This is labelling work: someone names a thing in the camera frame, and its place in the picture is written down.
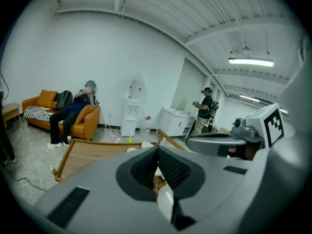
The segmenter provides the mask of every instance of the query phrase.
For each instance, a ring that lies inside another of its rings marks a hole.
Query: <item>sofa armrest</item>
[[[84,117],[84,135],[86,138],[92,138],[96,131],[99,124],[99,113],[100,107],[98,106]]]
[[[30,107],[30,106],[35,106],[37,104],[37,100],[38,100],[39,96],[37,97],[33,97],[27,100],[24,100],[21,105],[23,108],[23,113],[25,113],[25,110]]]

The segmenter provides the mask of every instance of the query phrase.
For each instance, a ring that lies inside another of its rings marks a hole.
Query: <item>black pants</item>
[[[67,137],[70,136],[71,127],[75,123],[78,115],[79,113],[69,112],[66,109],[51,115],[50,117],[51,144],[58,144],[60,142],[68,144]],[[62,138],[59,137],[59,121],[61,120],[64,120]]]
[[[6,129],[4,127],[2,113],[0,113],[0,159],[2,161],[6,161],[6,155],[4,151],[6,151],[11,160],[15,159],[13,147],[11,145],[8,135],[6,134]]]

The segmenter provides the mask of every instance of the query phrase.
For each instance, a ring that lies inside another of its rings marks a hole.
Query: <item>backpack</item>
[[[219,102],[214,100],[214,97],[211,96],[212,103],[208,110],[208,114],[210,114],[210,118],[213,119],[215,117],[216,111],[219,109]]]
[[[73,102],[73,95],[70,91],[63,91],[57,100],[57,110],[63,110]]]

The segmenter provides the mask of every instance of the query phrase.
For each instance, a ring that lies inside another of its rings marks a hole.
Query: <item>light fixture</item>
[[[288,111],[286,111],[285,109],[280,109],[281,112],[288,114]]]
[[[239,97],[242,97],[242,98],[245,98],[245,99],[249,99],[249,100],[253,100],[255,102],[260,102],[258,99],[254,99],[254,98],[243,96],[243,95],[240,95]]]
[[[257,59],[257,58],[229,58],[230,64],[250,64],[273,67],[274,61],[269,59]]]

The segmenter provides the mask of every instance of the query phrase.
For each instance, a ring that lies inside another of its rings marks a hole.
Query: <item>ceiling light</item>
[[[245,99],[249,99],[249,100],[253,100],[253,101],[255,101],[255,102],[260,102],[258,99],[254,99],[254,98],[247,97],[247,96],[242,96],[242,95],[240,95],[239,97],[242,97],[242,98],[245,98]]]
[[[229,58],[230,64],[250,64],[273,67],[274,61],[268,59],[257,59],[257,58]]]
[[[288,111],[286,111],[285,109],[280,109],[281,112],[288,114]]]

